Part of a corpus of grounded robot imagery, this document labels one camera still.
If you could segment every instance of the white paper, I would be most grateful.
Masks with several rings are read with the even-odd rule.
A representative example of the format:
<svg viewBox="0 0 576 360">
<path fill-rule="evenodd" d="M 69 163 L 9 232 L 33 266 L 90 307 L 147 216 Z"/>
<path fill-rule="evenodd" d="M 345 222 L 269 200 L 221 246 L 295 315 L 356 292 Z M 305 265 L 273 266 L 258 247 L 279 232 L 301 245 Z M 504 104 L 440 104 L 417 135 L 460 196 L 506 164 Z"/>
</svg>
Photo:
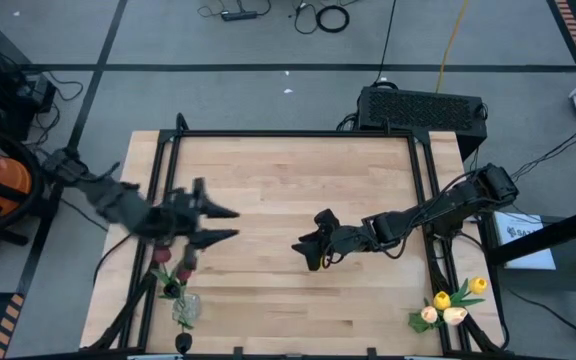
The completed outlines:
<svg viewBox="0 0 576 360">
<path fill-rule="evenodd" d="M 528 216 L 495 211 L 494 218 L 500 245 L 513 242 L 544 227 L 538 215 Z M 505 264 L 505 267 L 507 269 L 556 270 L 550 249 L 511 260 Z"/>
</svg>

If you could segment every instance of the gray floor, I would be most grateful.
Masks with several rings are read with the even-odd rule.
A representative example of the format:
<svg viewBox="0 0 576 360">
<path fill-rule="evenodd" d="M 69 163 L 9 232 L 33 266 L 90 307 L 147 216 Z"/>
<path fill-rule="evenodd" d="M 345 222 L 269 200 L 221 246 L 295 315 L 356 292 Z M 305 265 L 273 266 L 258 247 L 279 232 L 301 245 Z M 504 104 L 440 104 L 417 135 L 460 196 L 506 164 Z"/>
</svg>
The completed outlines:
<svg viewBox="0 0 576 360">
<path fill-rule="evenodd" d="M 292 27 L 288 1 L 256 21 L 223 23 L 195 10 L 217 1 L 129 0 L 109 63 L 369 63 L 379 62 L 390 1 L 363 0 L 348 7 L 341 34 L 302 36 Z M 228 7 L 235 2 L 224 0 Z M 245 0 L 262 9 L 263 0 Z M 116 0 L 0 0 L 0 28 L 35 63 L 94 64 Z M 438 64 L 457 17 L 459 0 L 399 0 L 387 62 Z M 304 16 L 303 27 L 310 26 Z M 571 65 L 572 57 L 543 0 L 474 0 L 466 12 L 450 64 Z M 56 72 L 88 85 L 90 72 Z M 182 112 L 193 129 L 333 129 L 374 72 L 105 72 L 81 139 L 93 171 L 123 160 L 134 130 L 171 128 Z M 400 88 L 434 90 L 436 73 L 384 73 Z M 488 140 L 479 163 L 514 171 L 576 131 L 567 99 L 570 73 L 448 73 L 442 91 L 481 96 L 490 108 Z M 74 91 L 62 86 L 64 92 Z M 83 96 L 58 103 L 59 126 L 47 149 L 65 145 Z M 50 116 L 42 118 L 48 122 Z M 525 211 L 576 213 L 576 146 L 518 183 Z M 92 215 L 74 191 L 64 197 Z M 32 233 L 35 224 L 25 224 Z M 105 234 L 62 207 L 55 219 L 8 353 L 9 357 L 73 351 L 88 310 L 92 273 Z M 29 247 L 2 244 L 0 291 L 14 291 Z M 576 323 L 576 294 L 517 289 L 551 305 Z M 519 354 L 576 359 L 576 335 L 550 315 L 503 293 Z"/>
</svg>

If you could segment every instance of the yellow tulip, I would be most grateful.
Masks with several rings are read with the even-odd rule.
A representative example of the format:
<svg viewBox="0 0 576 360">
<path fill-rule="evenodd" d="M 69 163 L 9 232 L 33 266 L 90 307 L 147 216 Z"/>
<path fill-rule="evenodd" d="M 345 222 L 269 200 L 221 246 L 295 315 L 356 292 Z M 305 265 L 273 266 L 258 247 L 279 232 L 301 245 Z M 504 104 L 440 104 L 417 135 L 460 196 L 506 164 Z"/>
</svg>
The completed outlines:
<svg viewBox="0 0 576 360">
<path fill-rule="evenodd" d="M 475 295 L 483 294 L 484 291 L 486 291 L 487 287 L 488 287 L 488 281 L 486 281 L 486 279 L 481 277 L 473 278 L 468 283 L 468 289 L 470 290 L 471 293 Z"/>
<path fill-rule="evenodd" d="M 434 324 L 437 321 L 437 316 L 437 310 L 432 306 L 421 309 L 421 318 L 428 324 Z"/>
<path fill-rule="evenodd" d="M 450 307 L 450 296 L 443 291 L 440 291 L 435 295 L 432 301 L 437 310 L 446 310 Z"/>
<path fill-rule="evenodd" d="M 468 310 L 464 308 L 448 308 L 444 310 L 444 321 L 448 325 L 459 325 L 468 315 Z"/>
</svg>

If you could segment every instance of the yellow cable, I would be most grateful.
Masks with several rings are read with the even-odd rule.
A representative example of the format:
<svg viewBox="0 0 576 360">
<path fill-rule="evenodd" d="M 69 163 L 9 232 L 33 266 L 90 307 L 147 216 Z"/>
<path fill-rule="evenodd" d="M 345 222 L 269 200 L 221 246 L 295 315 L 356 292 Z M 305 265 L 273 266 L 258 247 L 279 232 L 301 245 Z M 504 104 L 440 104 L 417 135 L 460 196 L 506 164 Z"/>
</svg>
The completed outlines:
<svg viewBox="0 0 576 360">
<path fill-rule="evenodd" d="M 439 79 L 437 79 L 437 89 L 435 89 L 436 93 L 439 92 L 439 89 L 441 88 L 441 83 L 444 81 L 444 66 L 446 66 L 446 59 L 448 58 L 448 52 L 450 52 L 452 42 L 455 41 L 457 31 L 459 30 L 459 24 L 461 23 L 461 19 L 464 17 L 464 13 L 466 12 L 467 6 L 468 6 L 468 0 L 464 0 L 464 4 L 461 6 L 461 10 L 459 10 L 457 23 L 455 24 L 455 28 L 452 30 L 452 35 L 450 35 L 450 41 L 448 42 L 448 47 L 446 47 L 446 51 L 444 51 L 444 59 L 441 60 L 441 68 L 439 68 Z"/>
</svg>

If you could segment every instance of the wooden table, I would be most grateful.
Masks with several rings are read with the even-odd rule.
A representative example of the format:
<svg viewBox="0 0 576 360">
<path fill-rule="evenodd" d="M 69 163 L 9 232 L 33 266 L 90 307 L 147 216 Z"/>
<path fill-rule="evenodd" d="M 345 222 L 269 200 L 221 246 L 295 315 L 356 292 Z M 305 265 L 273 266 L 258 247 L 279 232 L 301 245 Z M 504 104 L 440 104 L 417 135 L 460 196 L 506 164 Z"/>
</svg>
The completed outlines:
<svg viewBox="0 0 576 360">
<path fill-rule="evenodd" d="M 135 132 L 122 181 L 141 184 L 147 192 L 158 132 Z M 453 133 L 431 134 L 440 186 L 463 173 Z M 161 199 L 164 155 L 157 199 Z M 423 152 L 422 174 L 426 174 Z M 201 316 L 191 332 L 192 353 L 303 353 L 364 355 L 440 355 L 436 331 L 416 334 L 408 313 L 423 307 L 432 291 L 421 231 L 408 239 L 405 254 L 390 260 L 383 254 L 351 254 L 327 270 L 309 272 L 304 258 L 290 245 L 315 230 L 313 217 L 330 208 L 342 224 L 360 225 L 362 217 L 417 205 L 410 155 L 405 139 L 396 138 L 183 138 L 174 187 L 190 187 L 205 177 L 218 204 L 235 209 L 238 219 L 206 220 L 206 228 L 235 228 L 240 234 L 202 253 L 188 292 L 201 298 Z M 430 194 L 427 178 L 425 194 Z M 479 238 L 474 225 L 464 231 Z M 111 226 L 105 251 L 125 232 Z M 184 240 L 172 247 L 181 258 Z M 136 241 L 129 241 L 101 268 L 93 291 L 81 345 L 94 342 L 123 306 L 128 291 Z M 488 277 L 484 257 L 474 244 L 455 239 L 455 267 L 460 281 Z M 503 335 L 492 290 L 487 301 L 471 307 L 490 339 Z M 156 299 L 147 351 L 174 353 L 180 327 L 171 319 L 172 302 Z M 130 344 L 136 344 L 142 316 L 133 318 Z M 451 331 L 458 348 L 456 331 Z"/>
</svg>

